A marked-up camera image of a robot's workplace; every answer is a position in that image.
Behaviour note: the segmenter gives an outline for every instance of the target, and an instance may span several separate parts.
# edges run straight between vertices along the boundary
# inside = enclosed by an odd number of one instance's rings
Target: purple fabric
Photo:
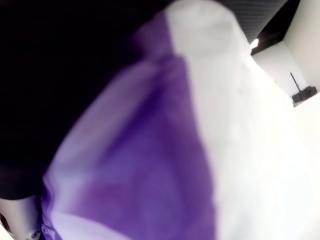
[[[100,139],[99,146],[104,147],[95,160],[82,154],[71,165],[77,169],[85,163],[93,174],[83,184],[80,197],[59,211],[99,222],[132,240],[213,240],[211,176],[194,121],[186,65],[173,53],[165,16],[142,27],[132,42],[142,61],[125,69],[102,93],[110,98],[101,111],[130,114],[123,118],[125,124],[112,142]],[[133,88],[124,97],[123,87],[135,81],[144,87]],[[129,109],[142,92],[146,97]],[[88,126],[88,132],[97,128],[95,123]],[[94,151],[96,145],[86,151]],[[53,163],[60,168],[49,168],[44,177],[46,222],[51,221],[54,203],[63,197],[55,198],[60,190],[54,187],[53,171],[64,169],[70,179],[76,171],[69,159],[65,161]]]

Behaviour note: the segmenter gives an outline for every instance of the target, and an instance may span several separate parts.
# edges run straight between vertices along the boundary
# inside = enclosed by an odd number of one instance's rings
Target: black object
[[[315,86],[308,86],[304,90],[300,91],[299,93],[292,96],[292,100],[295,103],[307,100],[308,98],[311,98],[312,96],[316,95],[318,93]]]

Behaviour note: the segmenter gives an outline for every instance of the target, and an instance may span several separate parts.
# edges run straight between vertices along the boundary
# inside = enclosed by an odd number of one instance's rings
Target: light fixture
[[[251,49],[254,49],[258,46],[258,43],[259,43],[259,39],[256,38],[255,40],[253,40],[253,42],[250,44],[250,48]]]

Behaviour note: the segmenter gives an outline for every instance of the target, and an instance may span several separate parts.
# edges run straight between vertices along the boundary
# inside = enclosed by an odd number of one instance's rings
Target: black fabric
[[[41,192],[59,144],[170,0],[0,0],[0,198]],[[228,1],[249,40],[284,0]]]

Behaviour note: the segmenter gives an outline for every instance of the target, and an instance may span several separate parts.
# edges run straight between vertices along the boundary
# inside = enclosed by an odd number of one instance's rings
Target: white wall
[[[301,0],[284,42],[308,85],[320,91],[320,0]]]
[[[293,74],[301,90],[307,87],[304,76],[283,42],[273,45],[252,57],[289,96],[298,93],[290,72]]]

